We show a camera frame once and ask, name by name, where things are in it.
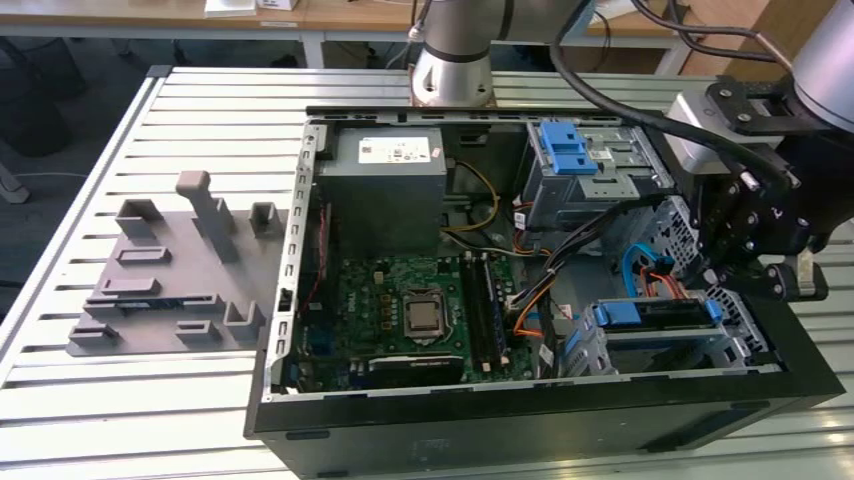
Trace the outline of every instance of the ram slot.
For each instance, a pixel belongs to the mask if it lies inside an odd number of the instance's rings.
[[[484,372],[500,363],[495,342],[495,328],[489,305],[489,282],[485,277],[484,262],[467,253],[460,261],[460,279],[465,305],[465,321],[471,342],[472,364]]]
[[[489,299],[489,317],[492,319],[492,333],[495,338],[495,349],[497,351],[500,365],[509,363],[507,358],[507,339],[504,338],[504,318],[501,304],[497,301],[495,290],[495,280],[492,277],[492,269],[489,268],[489,260],[487,254],[483,254],[483,276],[487,282],[488,299]]]

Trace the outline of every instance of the sticker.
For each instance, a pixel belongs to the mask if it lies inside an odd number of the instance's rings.
[[[539,358],[543,359],[543,362],[545,362],[549,367],[553,365],[555,354],[544,343],[539,346]]]
[[[607,148],[604,150],[587,150],[587,156],[591,160],[613,160],[613,155],[611,155],[611,150]]]
[[[365,137],[359,141],[359,163],[429,163],[427,137]]]
[[[299,24],[296,22],[260,22],[261,27],[273,28],[296,28]]]
[[[513,226],[516,227],[517,230],[524,230],[524,225],[525,225],[525,216],[524,213],[521,212],[515,212],[512,214],[512,223]]]

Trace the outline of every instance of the blue cable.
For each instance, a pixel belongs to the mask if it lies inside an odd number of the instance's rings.
[[[623,283],[625,284],[625,292],[632,298],[637,296],[637,291],[635,290],[635,281],[631,274],[631,256],[635,250],[641,255],[644,255],[652,261],[652,263],[658,261],[658,254],[652,251],[645,243],[632,243],[625,249],[625,253],[623,253],[623,264],[620,269],[623,271]]]

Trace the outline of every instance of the green motherboard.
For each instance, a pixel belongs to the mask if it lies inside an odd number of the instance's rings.
[[[504,257],[489,259],[488,264],[496,296],[503,302],[515,293],[511,266]],[[408,319],[408,325],[404,323],[404,316],[415,312],[405,311],[407,305],[413,305],[413,298],[431,296],[441,299],[441,335],[429,339],[412,338],[412,328],[417,325],[412,319]],[[489,371],[484,371],[472,359],[457,257],[343,260],[337,302],[335,315],[325,321],[311,322],[300,332],[304,350],[311,352],[315,389],[357,389],[351,381],[352,363],[348,359],[395,355],[461,357],[461,383],[532,378],[531,354],[521,341],[508,339],[507,362]]]

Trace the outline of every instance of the slotted table surface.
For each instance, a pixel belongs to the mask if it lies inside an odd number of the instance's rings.
[[[617,100],[666,110],[712,78],[592,75]],[[552,74],[496,73],[505,107],[588,107]],[[66,335],[118,234],[121,202],[189,210],[181,170],[212,174],[232,210],[288,204],[308,105],[408,103],[403,73],[174,68],[148,78],[0,327],[0,478],[292,479],[241,436],[253,351],[72,358]],[[794,306],[854,390],[854,228],[818,256],[832,286]],[[851,478],[854,394],[776,416],[694,452],[453,471],[455,478]],[[441,472],[417,478],[441,478]]]

